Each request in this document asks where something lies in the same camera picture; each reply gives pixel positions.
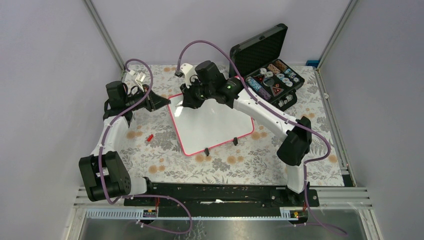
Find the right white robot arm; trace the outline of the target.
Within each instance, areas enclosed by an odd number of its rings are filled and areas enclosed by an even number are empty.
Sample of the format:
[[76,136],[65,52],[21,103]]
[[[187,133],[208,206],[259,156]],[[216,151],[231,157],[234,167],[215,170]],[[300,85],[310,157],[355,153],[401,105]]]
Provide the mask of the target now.
[[250,116],[278,137],[281,145],[276,155],[287,167],[287,201],[299,206],[307,199],[303,164],[312,142],[310,120],[285,114],[252,92],[243,80],[226,78],[209,60],[197,66],[181,64],[177,66],[175,74],[184,78],[180,86],[183,107],[199,109],[206,100],[214,99],[218,104]]

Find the pink framed whiteboard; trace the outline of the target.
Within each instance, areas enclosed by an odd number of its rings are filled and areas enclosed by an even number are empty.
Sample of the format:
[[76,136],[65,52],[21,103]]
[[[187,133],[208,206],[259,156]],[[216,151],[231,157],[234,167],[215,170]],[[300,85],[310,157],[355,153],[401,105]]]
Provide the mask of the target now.
[[168,98],[167,106],[172,124],[176,131],[182,153],[193,156],[204,152],[205,148],[233,143],[233,138],[246,137],[255,130],[253,119],[215,99],[206,99],[197,109],[178,107],[183,102],[183,94]]

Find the red marker cap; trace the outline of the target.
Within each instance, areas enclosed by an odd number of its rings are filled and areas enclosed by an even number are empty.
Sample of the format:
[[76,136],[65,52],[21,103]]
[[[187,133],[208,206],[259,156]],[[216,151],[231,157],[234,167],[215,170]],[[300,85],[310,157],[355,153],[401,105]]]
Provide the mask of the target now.
[[153,134],[151,134],[147,139],[146,139],[146,141],[147,142],[150,142],[152,139],[153,139],[153,137],[154,137],[154,135]]

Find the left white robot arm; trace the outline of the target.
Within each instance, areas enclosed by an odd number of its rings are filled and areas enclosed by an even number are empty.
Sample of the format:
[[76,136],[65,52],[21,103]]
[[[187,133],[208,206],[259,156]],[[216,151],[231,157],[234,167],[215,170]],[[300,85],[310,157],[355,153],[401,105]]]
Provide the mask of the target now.
[[119,156],[119,148],[129,130],[133,112],[139,109],[153,112],[171,103],[146,84],[137,86],[136,92],[121,81],[112,81],[105,87],[108,99],[104,103],[102,134],[91,154],[78,163],[92,202],[130,194],[131,177]]

